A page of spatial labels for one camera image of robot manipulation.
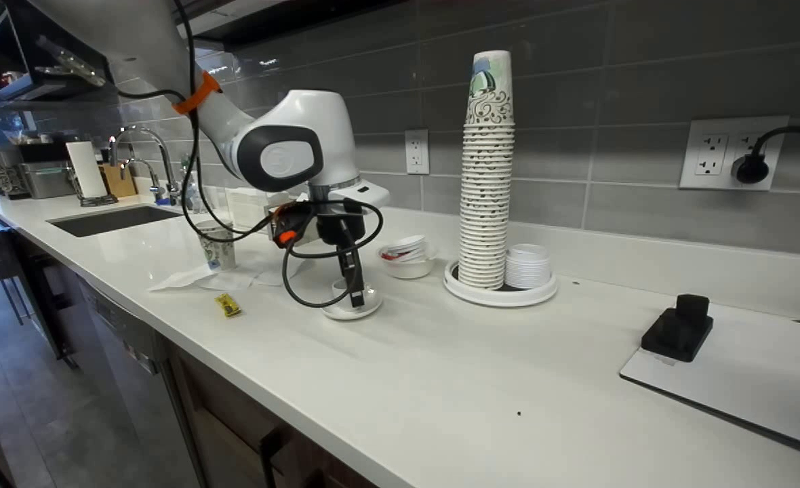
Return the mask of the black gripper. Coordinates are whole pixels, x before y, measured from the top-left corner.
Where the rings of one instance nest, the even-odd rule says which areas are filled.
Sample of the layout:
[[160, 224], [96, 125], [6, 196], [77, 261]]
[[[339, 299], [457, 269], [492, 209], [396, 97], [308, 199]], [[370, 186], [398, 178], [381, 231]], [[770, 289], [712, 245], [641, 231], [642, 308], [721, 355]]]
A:
[[354, 292], [354, 307], [364, 307], [364, 264], [356, 239], [364, 237], [364, 215], [356, 200], [299, 200], [286, 203], [272, 215], [272, 239], [278, 247], [299, 245], [316, 228], [325, 245], [339, 247], [339, 266], [348, 289]]

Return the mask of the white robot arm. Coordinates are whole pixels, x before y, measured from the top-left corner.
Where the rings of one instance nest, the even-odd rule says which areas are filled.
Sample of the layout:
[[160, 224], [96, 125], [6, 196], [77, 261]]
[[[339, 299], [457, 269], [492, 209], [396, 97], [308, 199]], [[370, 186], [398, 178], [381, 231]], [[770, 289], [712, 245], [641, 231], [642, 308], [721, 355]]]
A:
[[40, 13], [105, 56], [111, 69], [130, 69], [153, 90], [166, 90], [173, 112], [194, 119], [226, 167], [264, 189], [309, 186], [305, 203], [275, 215], [275, 241], [299, 257], [299, 239], [318, 222], [344, 279], [343, 300], [366, 307], [364, 209], [382, 186], [371, 186], [356, 165], [351, 108], [335, 90], [289, 90], [264, 113], [248, 112], [196, 60], [196, 47], [179, 29], [179, 0], [34, 0]]

